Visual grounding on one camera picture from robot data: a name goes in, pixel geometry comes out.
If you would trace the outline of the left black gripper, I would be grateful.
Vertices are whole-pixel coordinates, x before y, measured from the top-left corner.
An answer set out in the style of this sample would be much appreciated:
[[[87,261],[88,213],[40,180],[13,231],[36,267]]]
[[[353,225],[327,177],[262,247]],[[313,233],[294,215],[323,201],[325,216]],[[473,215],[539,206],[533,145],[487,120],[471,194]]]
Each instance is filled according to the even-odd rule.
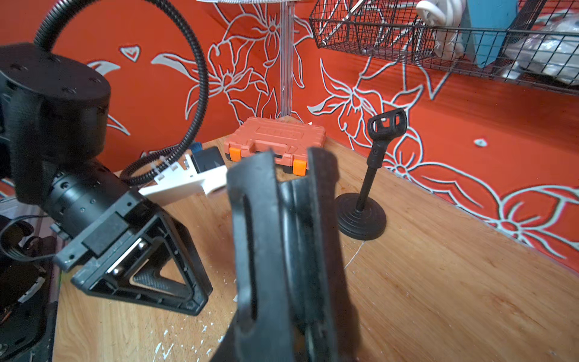
[[[69,244],[54,261],[67,272],[98,258],[72,277],[89,296],[199,315],[213,291],[209,277],[188,229],[157,211],[120,180],[60,182],[49,194],[49,216]]]

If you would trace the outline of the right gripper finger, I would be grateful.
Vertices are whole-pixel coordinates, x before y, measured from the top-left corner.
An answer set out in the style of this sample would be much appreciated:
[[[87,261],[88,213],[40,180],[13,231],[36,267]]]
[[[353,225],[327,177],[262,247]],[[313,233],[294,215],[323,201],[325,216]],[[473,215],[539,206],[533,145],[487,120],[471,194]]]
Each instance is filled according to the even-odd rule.
[[[223,338],[220,342],[220,346],[217,348],[211,362],[239,362],[236,349],[236,326],[237,326],[237,316],[232,318],[232,322]]]

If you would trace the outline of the black mic clip pole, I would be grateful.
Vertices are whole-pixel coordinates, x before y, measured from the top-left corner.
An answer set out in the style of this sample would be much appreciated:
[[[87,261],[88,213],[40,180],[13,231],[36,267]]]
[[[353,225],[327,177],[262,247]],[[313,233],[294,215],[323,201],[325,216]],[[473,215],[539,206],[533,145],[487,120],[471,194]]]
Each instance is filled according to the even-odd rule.
[[[356,203],[356,210],[363,211],[378,169],[383,166],[384,156],[390,142],[407,132],[408,118],[402,108],[373,116],[367,122],[367,131],[372,148],[367,157],[368,166],[363,185]]]
[[[308,150],[307,176],[280,181],[274,155],[227,173],[239,361],[353,361],[360,345],[336,215],[338,162]]]

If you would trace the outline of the black round stand base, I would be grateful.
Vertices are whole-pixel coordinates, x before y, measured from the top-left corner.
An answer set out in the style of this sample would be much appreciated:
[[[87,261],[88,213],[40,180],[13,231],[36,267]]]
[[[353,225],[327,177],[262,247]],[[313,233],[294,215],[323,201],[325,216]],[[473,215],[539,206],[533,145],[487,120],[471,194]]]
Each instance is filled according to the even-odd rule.
[[[384,209],[372,198],[368,198],[359,211],[359,194],[345,193],[336,198],[339,230],[344,235],[360,241],[371,241],[380,237],[387,226]]]

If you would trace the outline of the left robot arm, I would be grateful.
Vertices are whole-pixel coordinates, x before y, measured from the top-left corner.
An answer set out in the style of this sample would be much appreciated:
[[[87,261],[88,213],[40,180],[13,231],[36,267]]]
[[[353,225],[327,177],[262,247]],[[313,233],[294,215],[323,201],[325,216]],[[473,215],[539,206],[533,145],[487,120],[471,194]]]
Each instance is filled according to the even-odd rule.
[[[156,8],[173,21],[195,56],[195,117],[176,146],[156,152],[159,166],[140,176],[115,175],[97,157],[104,149],[111,87],[83,63],[53,47],[86,1],[60,1],[31,43],[1,49],[1,175],[17,200],[54,220],[63,249],[48,256],[85,294],[198,315],[212,286],[188,229],[139,186],[167,170],[193,143],[207,109],[204,53],[190,25],[168,1]]]

